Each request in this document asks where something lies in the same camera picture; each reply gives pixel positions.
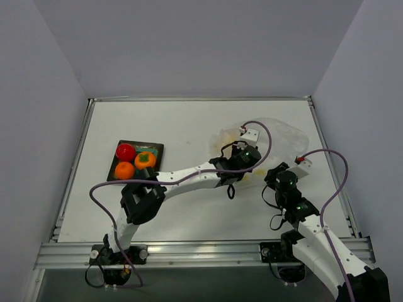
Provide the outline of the clear plastic bag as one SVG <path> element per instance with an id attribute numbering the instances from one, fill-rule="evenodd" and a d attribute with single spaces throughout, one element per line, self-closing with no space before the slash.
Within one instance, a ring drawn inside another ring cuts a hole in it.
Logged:
<path id="1" fill-rule="evenodd" d="M 301 130 L 274 118 L 255 118 L 264 124 L 271 133 L 272 146 L 268 158 L 251 173 L 245 174 L 241 181 L 235 183 L 236 189 L 249 189 L 264 185 L 264 177 L 268 170 L 284 162 L 290 165 L 294 158 L 307 151 L 308 136 Z M 211 158 L 220 155 L 220 149 L 240 137 L 239 127 L 243 121 L 233 123 L 213 134 L 208 142 L 208 153 Z"/>

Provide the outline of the orange fake persimmon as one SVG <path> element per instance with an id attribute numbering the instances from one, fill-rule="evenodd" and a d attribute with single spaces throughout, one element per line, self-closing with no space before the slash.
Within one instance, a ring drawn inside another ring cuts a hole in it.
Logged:
<path id="1" fill-rule="evenodd" d="M 140 152 L 134 160 L 134 166 L 138 170 L 145 169 L 146 167 L 154 168 L 157 162 L 157 157 L 150 151 Z"/>

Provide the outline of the red fake apple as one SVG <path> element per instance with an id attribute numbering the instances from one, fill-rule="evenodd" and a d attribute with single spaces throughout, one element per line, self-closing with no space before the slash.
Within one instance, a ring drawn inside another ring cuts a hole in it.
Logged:
<path id="1" fill-rule="evenodd" d="M 128 143 L 121 143 L 117 146 L 115 155 L 122 162 L 131 162 L 136 157 L 136 149 Z"/>

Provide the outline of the orange fake tangerine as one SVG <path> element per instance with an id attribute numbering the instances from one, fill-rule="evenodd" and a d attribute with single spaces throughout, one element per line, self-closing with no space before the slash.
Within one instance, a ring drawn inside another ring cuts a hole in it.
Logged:
<path id="1" fill-rule="evenodd" d="M 135 166 L 130 162 L 120 162 L 115 167 L 115 177 L 120 180 L 133 178 L 135 175 Z"/>

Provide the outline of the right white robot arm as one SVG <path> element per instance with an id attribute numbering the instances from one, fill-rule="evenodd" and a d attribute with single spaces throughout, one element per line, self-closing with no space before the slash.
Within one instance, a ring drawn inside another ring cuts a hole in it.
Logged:
<path id="1" fill-rule="evenodd" d="M 390 301 L 388 279 L 362 261 L 330 230 L 319 210 L 297 188 L 311 164 L 270 169 L 264 181 L 274 190 L 283 221 L 293 229 L 281 235 L 280 254 L 297 259 L 325 285 L 336 301 Z"/>

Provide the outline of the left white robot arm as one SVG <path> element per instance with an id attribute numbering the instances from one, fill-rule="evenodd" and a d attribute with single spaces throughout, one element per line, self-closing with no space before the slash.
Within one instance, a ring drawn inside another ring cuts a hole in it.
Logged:
<path id="1" fill-rule="evenodd" d="M 243 178 L 239 170 L 250 171 L 260 160 L 259 151 L 246 146 L 233 151 L 229 158 L 216 157 L 181 171 L 155 172 L 148 167 L 139 171 L 136 180 L 156 183 L 131 183 L 122 189 L 116 227 L 104 238 L 105 257 L 113 264 L 123 262 L 139 226 L 155 218 L 164 201 L 198 189 L 229 186 Z"/>

